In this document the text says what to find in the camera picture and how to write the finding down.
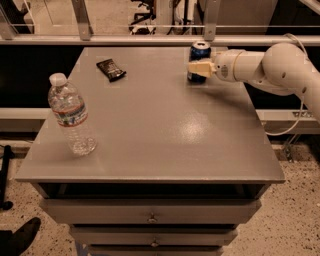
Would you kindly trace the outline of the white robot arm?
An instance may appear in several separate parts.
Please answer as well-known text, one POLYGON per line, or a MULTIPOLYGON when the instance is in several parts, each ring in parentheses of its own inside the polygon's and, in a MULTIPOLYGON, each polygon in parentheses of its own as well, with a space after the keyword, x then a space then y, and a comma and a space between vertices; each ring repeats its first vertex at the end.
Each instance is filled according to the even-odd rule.
POLYGON ((320 121, 320 72, 294 44, 274 44, 266 52, 217 52, 211 58, 190 61, 188 71, 203 77, 215 74, 227 82, 245 82, 279 96, 294 94, 320 121))

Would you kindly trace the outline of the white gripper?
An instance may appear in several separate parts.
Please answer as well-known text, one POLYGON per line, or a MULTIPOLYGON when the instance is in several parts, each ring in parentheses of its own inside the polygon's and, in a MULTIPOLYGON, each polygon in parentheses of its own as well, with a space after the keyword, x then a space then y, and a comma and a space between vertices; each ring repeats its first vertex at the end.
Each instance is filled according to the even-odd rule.
POLYGON ((188 71, 206 78, 214 73, 216 76, 227 82, 236 82, 235 65, 243 50, 231 49, 226 51, 217 51, 212 55, 212 60, 201 59, 188 63, 188 71))

